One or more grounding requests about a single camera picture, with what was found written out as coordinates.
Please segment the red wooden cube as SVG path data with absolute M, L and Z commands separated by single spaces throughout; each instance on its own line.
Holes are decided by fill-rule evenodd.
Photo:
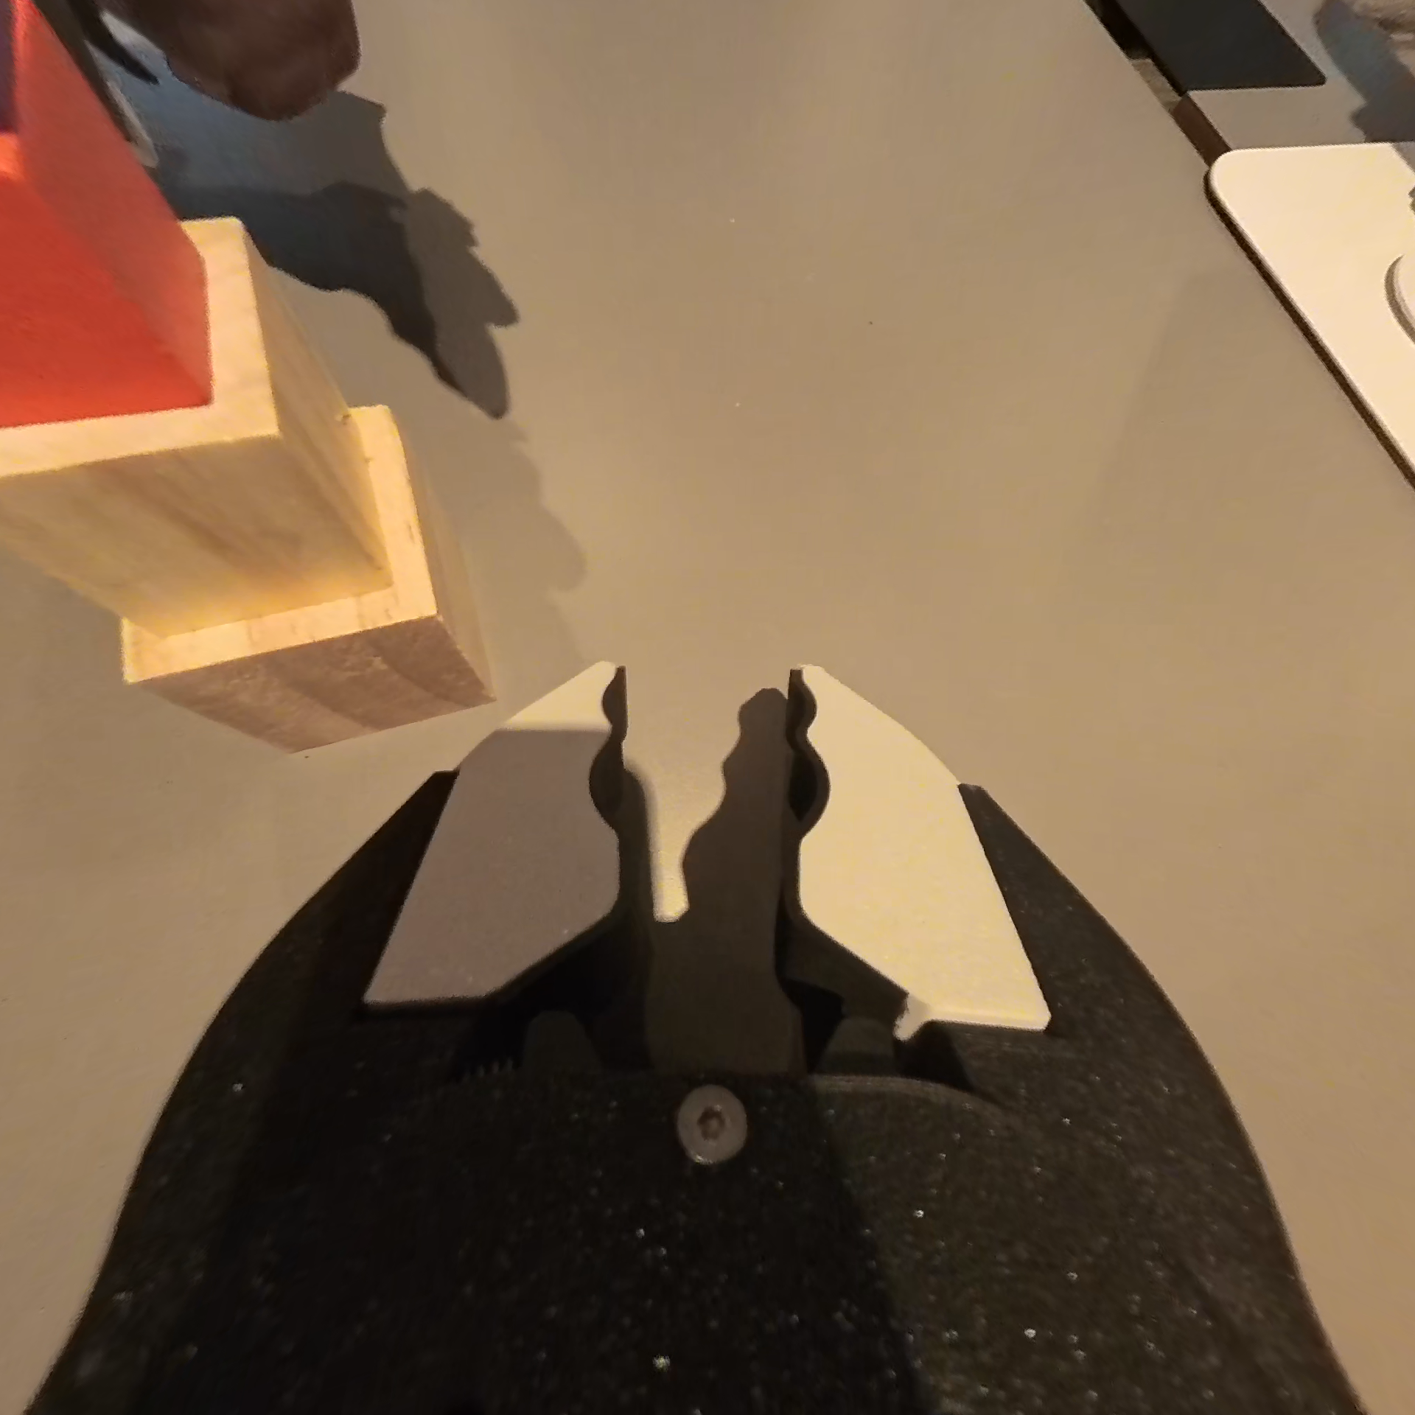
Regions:
M 42 4 L 3 3 L 3 427 L 212 395 L 194 240 Z

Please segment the black mat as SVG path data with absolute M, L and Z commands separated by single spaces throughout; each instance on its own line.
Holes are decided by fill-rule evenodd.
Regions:
M 1263 1 L 1107 1 L 1098 8 L 1184 94 L 1326 84 Z

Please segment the dark brown cloth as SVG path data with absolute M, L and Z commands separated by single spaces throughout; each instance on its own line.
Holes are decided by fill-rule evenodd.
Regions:
M 360 65 L 350 1 L 98 1 L 187 87 L 239 112 L 286 119 L 330 97 Z

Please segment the white board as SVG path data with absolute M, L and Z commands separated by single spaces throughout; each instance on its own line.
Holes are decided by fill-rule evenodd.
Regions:
M 1413 471 L 1413 143 L 1231 149 L 1208 190 Z

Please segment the plain wooden cube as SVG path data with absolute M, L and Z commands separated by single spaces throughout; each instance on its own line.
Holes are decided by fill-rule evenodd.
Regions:
M 157 634 L 392 581 L 352 410 L 232 217 L 187 220 L 212 399 L 2 434 L 3 549 Z
M 123 678 L 290 752 L 493 698 L 466 559 L 384 405 L 350 412 L 389 554 L 387 587 L 227 624 L 119 619 Z

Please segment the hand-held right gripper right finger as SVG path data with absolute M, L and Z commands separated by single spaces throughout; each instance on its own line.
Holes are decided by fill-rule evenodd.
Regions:
M 928 744 L 820 665 L 790 677 L 790 976 L 891 1040 L 931 1024 L 1041 1034 L 1051 1008 L 967 808 Z

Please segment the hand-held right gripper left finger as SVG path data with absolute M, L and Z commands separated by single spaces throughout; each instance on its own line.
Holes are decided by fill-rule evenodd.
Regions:
M 621 894 L 627 672 L 596 661 L 505 719 L 455 771 L 367 1005 L 507 997 Z

